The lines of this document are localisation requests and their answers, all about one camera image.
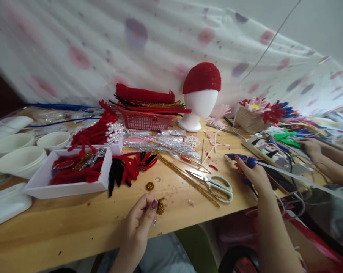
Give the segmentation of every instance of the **painted fingernail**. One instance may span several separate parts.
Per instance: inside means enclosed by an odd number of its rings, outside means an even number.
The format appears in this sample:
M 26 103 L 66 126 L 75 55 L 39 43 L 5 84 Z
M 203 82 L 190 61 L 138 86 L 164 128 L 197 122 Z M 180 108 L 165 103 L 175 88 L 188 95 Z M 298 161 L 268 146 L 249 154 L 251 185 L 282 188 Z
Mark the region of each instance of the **painted fingernail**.
M 151 203 L 150 207 L 151 207 L 152 210 L 156 210 L 156 208 L 157 208 L 157 200 L 154 199 L 153 202 Z

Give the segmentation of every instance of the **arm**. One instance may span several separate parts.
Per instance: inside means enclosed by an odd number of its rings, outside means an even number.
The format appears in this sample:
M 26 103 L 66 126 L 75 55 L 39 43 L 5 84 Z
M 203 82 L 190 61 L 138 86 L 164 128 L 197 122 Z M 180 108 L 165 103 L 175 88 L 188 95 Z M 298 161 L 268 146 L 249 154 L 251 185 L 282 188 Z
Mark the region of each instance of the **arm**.
M 333 182 L 343 186 L 343 166 L 319 152 L 310 153 L 309 156 L 313 162 L 322 163 L 316 165 L 322 173 L 327 175 Z
M 327 156 L 330 160 L 333 160 L 334 162 L 343 166 L 343 151 L 340 151 L 327 144 L 323 144 L 323 146 L 321 147 L 323 155 Z
M 110 273 L 132 273 L 145 253 L 150 226 L 155 222 L 157 201 L 144 194 L 126 218 L 123 240 Z
M 311 138 L 303 138 L 298 142 L 303 145 L 312 162 L 321 163 L 316 165 L 321 172 L 327 175 L 333 182 L 343 186 L 342 151 Z
M 259 265 L 262 273 L 302 273 L 301 263 L 290 241 L 284 221 L 263 167 L 250 169 L 240 159 L 238 165 L 259 193 Z

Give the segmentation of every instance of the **green-handled scissors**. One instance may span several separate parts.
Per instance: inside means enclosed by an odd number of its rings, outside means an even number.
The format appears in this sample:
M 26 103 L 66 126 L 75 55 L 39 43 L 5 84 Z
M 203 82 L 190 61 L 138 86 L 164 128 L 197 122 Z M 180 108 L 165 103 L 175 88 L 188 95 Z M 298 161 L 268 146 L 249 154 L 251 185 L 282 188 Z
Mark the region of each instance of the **green-handled scissors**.
M 227 195 L 227 198 L 228 198 L 227 200 L 216 196 L 216 198 L 219 201 L 221 201 L 222 203 L 231 203 L 232 202 L 232 199 L 233 199 L 232 187 L 231 187 L 230 183 L 226 179 L 224 179 L 222 176 L 211 176 L 210 178 L 207 178 L 205 176 L 201 176 L 199 174 L 193 173 L 193 172 L 188 171 L 188 170 L 186 170 L 186 172 L 188 172 L 189 174 L 193 175 L 194 177 L 196 177 L 200 180 L 203 180 L 210 188 L 213 188 L 213 189 Z M 214 180 L 216 178 L 221 180 L 224 183 L 224 185 L 222 185 L 221 183 Z

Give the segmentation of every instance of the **cardboard box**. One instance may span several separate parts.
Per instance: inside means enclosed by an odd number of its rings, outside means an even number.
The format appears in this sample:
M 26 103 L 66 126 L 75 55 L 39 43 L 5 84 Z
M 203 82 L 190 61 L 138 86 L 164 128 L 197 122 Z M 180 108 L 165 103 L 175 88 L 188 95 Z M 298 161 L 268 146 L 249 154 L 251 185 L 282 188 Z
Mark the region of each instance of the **cardboard box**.
M 39 199 L 49 199 L 108 190 L 109 172 L 112 164 L 112 151 L 110 148 L 106 148 L 106 154 L 104 156 L 101 174 L 99 175 L 98 181 L 93 183 L 82 182 L 53 186 L 49 185 L 53 178 L 54 171 L 52 166 L 54 161 L 60 156 L 76 155 L 79 151 L 80 149 L 74 149 L 71 152 L 68 152 L 67 150 L 52 151 L 45 164 L 41 166 L 29 182 L 27 182 L 27 185 L 24 187 L 24 193 Z

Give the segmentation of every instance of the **floral fabric backdrop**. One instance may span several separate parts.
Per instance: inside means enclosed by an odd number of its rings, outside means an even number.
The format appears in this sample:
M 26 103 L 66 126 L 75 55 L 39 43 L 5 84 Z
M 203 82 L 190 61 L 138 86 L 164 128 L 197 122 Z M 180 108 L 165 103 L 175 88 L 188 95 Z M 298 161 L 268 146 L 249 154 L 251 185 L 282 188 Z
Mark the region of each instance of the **floral fabric backdrop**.
M 266 96 L 304 115 L 343 105 L 343 67 L 231 9 L 182 0 L 0 1 L 0 73 L 28 102 L 97 105 L 116 83 L 182 98 L 208 61 L 221 72 L 216 105 Z

